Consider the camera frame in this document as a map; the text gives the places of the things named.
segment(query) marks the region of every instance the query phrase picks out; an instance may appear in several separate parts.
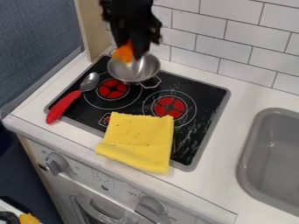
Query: toy kitchen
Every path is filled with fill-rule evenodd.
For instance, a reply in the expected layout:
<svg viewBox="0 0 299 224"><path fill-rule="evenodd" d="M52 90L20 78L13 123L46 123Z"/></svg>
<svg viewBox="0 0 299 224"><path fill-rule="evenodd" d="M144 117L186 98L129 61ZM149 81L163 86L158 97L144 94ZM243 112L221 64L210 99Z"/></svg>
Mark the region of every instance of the toy kitchen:
<svg viewBox="0 0 299 224"><path fill-rule="evenodd" d="M86 51L2 111L65 224L298 223L299 96L163 59L158 85L126 85L107 70L114 48L100 6L82 4ZM47 124L52 105L90 73L98 86ZM94 153L114 111L173 116L167 175Z"/></svg>

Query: gray sink basin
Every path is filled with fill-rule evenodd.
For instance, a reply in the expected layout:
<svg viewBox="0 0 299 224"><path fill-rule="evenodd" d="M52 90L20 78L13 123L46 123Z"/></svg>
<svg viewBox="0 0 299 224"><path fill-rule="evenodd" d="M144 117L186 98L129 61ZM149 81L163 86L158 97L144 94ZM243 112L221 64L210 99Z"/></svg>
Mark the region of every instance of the gray sink basin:
<svg viewBox="0 0 299 224"><path fill-rule="evenodd" d="M254 120L237 168L250 196L299 217L299 114L281 108Z"/></svg>

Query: orange object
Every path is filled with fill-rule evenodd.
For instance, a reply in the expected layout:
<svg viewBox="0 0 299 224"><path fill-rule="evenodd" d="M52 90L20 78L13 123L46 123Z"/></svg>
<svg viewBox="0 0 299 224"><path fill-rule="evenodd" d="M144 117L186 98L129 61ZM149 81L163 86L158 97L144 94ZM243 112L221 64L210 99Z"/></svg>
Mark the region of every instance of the orange object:
<svg viewBox="0 0 299 224"><path fill-rule="evenodd" d="M112 55L112 58L114 60L120 60L123 63L131 62L133 57L133 45L131 41L129 41L126 45L122 45L121 47L119 47Z"/></svg>

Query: spoon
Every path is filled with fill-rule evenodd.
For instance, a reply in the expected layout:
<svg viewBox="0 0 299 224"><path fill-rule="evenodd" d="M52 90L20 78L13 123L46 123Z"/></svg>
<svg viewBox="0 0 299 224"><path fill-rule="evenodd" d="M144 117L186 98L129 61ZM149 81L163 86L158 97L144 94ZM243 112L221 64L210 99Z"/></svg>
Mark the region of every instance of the spoon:
<svg viewBox="0 0 299 224"><path fill-rule="evenodd" d="M80 90L72 91L67 94L60 101L58 101L49 111L45 122L47 124L54 123L65 113L66 109L77 100L83 92L87 92L96 88L100 81L100 75L97 73L90 73L80 84Z"/></svg>

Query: stove knob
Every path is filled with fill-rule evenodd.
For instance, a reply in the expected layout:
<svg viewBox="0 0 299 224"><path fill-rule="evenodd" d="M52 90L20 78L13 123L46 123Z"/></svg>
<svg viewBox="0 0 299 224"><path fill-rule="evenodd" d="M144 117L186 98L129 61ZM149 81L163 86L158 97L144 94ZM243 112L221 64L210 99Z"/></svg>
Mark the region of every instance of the stove knob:
<svg viewBox="0 0 299 224"><path fill-rule="evenodd" d="M72 170L66 159L56 152L51 152L46 157L45 163L54 176L59 175L61 172Z"/></svg>
<svg viewBox="0 0 299 224"><path fill-rule="evenodd" d="M149 196L143 196L135 208L135 212L156 224L171 224L163 205Z"/></svg>

